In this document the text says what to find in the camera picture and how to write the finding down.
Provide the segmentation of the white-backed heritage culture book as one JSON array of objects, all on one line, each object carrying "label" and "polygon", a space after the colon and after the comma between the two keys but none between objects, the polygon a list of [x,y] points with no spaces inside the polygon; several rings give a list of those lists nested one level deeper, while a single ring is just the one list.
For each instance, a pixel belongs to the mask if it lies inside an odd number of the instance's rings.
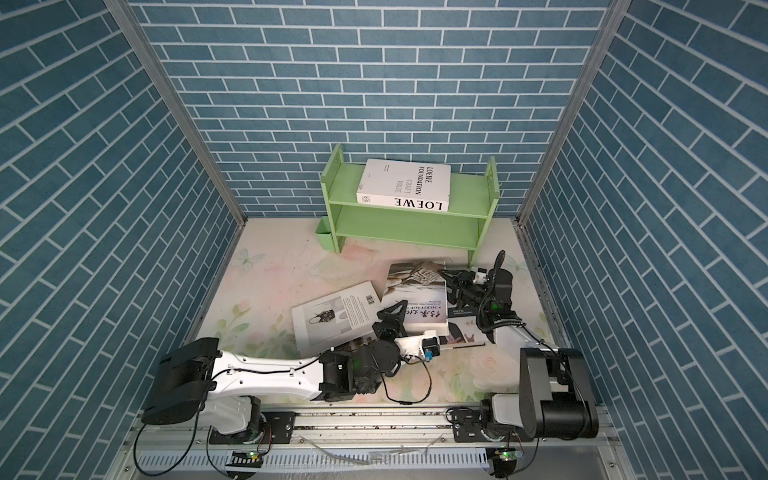
[{"label": "white-backed heritage culture book", "polygon": [[427,260],[390,265],[381,305],[407,302],[403,325],[409,335],[431,330],[438,336],[449,334],[446,282],[440,274],[444,268],[443,264]]}]

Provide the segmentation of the white Loewe Foundation book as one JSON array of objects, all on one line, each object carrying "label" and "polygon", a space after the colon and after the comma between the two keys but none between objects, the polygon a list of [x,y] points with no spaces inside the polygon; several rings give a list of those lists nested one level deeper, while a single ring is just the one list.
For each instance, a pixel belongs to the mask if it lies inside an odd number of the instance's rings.
[{"label": "white Loewe Foundation book", "polygon": [[450,182],[447,164],[368,159],[356,197],[365,205],[447,212]]}]

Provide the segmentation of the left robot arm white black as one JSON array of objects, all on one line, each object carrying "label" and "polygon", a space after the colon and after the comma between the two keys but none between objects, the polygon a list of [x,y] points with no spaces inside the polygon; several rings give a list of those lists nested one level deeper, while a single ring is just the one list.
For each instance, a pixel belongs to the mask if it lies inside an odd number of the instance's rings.
[{"label": "left robot arm white black", "polygon": [[400,301],[380,310],[374,340],[353,351],[330,349],[299,360],[237,355],[220,349],[215,337],[200,338],[159,361],[141,421],[160,426],[196,419],[232,436],[258,429],[264,396],[334,403],[373,394],[402,364],[433,357],[422,338],[406,334],[406,307]]}]

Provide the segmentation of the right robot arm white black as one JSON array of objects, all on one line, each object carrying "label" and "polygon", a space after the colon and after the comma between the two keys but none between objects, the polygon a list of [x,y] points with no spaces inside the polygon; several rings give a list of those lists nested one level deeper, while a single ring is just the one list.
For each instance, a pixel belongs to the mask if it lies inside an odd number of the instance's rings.
[{"label": "right robot arm white black", "polygon": [[472,313],[480,332],[519,366],[515,393],[490,393],[482,400],[482,427],[524,440],[596,437],[599,416],[584,356],[555,348],[533,333],[513,309],[513,274],[496,266],[489,271],[443,269],[440,276],[449,302]]}]

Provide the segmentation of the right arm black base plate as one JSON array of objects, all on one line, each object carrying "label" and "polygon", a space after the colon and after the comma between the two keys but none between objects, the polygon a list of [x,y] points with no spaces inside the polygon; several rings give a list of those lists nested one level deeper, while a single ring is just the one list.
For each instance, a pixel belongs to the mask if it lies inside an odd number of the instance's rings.
[{"label": "right arm black base plate", "polygon": [[529,442],[532,440],[522,427],[495,422],[489,412],[479,409],[453,406],[444,412],[444,417],[457,443]]}]

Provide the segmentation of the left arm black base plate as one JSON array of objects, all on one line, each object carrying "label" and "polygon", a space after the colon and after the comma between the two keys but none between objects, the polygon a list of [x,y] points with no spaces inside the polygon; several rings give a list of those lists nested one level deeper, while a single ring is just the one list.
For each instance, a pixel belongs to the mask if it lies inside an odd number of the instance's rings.
[{"label": "left arm black base plate", "polygon": [[288,444],[293,435],[297,414],[288,412],[262,412],[251,420],[242,432],[224,435],[214,429],[208,436],[212,445],[268,445]]}]

